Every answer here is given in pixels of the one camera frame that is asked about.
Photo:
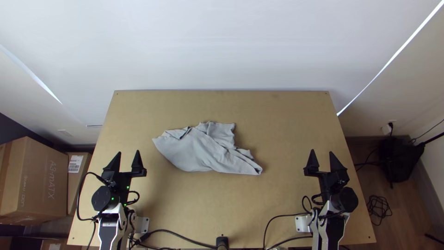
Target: white wall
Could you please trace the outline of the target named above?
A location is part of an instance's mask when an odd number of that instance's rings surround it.
[[[395,135],[411,134],[444,110],[444,8],[379,77],[339,116],[346,136],[382,135],[395,119]]]
[[[12,0],[0,44],[82,126],[117,89],[329,90],[340,110],[438,2]]]
[[[412,132],[410,137],[416,138],[420,136],[442,119],[444,119],[443,114],[440,117],[437,117],[434,121]],[[444,132],[444,122],[418,139],[416,144],[426,141],[442,132]],[[425,151],[421,157],[421,162],[423,163],[424,168],[432,181],[433,187],[435,188],[442,207],[444,207],[444,137],[436,139],[425,146]]]
[[[87,129],[0,51],[0,113],[58,144],[95,144],[100,129]],[[65,129],[67,137],[57,130]]]

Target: wooden floor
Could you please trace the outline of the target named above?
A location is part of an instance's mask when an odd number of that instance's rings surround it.
[[[350,138],[347,139],[347,144],[355,164],[363,163],[371,150],[377,147],[376,140]],[[369,161],[376,161],[377,153],[372,156]],[[393,215],[384,218],[380,226],[373,225],[377,243],[348,245],[348,248],[351,250],[444,249],[444,245],[424,237],[425,233],[435,234],[431,218],[412,178],[402,183],[395,183],[391,189],[384,173],[379,167],[372,165],[359,170],[358,178],[366,202],[370,195],[383,196],[387,199]],[[373,216],[370,218],[375,223],[379,222],[379,218]]]

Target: grey cloth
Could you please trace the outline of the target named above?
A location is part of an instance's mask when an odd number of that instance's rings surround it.
[[[234,126],[199,123],[196,127],[167,130],[153,142],[165,158],[183,171],[260,175],[262,168],[253,161],[250,150],[234,145]]]

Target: wooden table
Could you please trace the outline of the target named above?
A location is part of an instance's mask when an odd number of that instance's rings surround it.
[[[235,145],[250,149],[264,172],[259,176],[188,173],[174,167],[152,138],[164,130],[199,122],[236,123]],[[365,200],[328,92],[321,91],[116,91],[92,157],[89,171],[102,168],[122,152],[121,171],[130,171],[139,149],[147,177],[135,178],[131,190],[141,194],[131,206],[150,217],[150,231],[169,229],[194,240],[215,244],[224,234],[232,248],[262,248],[268,220],[303,212],[301,200],[320,192],[318,179],[303,174],[311,149],[320,171],[329,171],[332,151],[348,168],[349,187],[359,199],[341,244],[375,242]],[[80,199],[83,218],[95,214],[91,196],[101,185],[88,177]],[[74,218],[69,244],[87,245],[93,225]],[[266,245],[300,236],[294,218],[274,220]],[[167,233],[153,234],[145,244],[199,248]],[[92,245],[99,245],[97,235]],[[311,239],[283,246],[310,246]]]

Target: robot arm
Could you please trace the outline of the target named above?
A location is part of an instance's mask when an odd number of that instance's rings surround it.
[[[330,172],[320,172],[315,151],[311,150],[304,174],[319,178],[323,207],[313,208],[309,215],[295,217],[295,222],[298,232],[313,234],[312,250],[337,250],[350,213],[358,206],[353,189],[345,187],[350,180],[347,169],[332,152],[330,169]]]
[[[147,175],[139,150],[134,156],[131,172],[121,173],[121,153],[118,152],[101,175],[103,186],[91,198],[98,212],[100,250],[125,250],[131,233],[148,232],[149,218],[138,217],[127,205],[131,179]]]

